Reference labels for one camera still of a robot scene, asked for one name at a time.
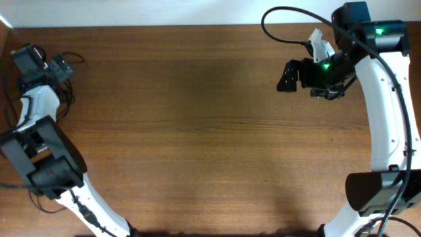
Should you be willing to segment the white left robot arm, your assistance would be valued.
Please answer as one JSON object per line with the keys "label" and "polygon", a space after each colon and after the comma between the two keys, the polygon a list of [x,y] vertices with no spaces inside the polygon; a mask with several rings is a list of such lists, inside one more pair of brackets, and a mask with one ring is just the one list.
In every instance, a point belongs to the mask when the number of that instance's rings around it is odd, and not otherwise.
{"label": "white left robot arm", "polygon": [[22,189],[63,205],[96,236],[137,236],[97,193],[82,154],[56,122],[61,86],[73,74],[70,64],[62,55],[46,63],[33,51],[15,51],[12,59],[21,73],[22,111],[1,139],[1,151],[23,179]]}

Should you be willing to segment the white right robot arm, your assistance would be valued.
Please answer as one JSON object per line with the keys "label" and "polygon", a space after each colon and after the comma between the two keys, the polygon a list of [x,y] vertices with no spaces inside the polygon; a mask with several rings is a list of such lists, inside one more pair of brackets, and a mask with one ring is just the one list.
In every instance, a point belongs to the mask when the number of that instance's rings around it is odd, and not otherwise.
{"label": "white right robot arm", "polygon": [[350,83],[362,86],[372,142],[371,170],[350,174],[347,201],[319,236],[368,236],[377,226],[420,203],[420,136],[409,89],[409,41],[400,20],[339,20],[334,52],[315,30],[312,57],[285,66],[277,89],[309,88],[313,97],[341,97]]}

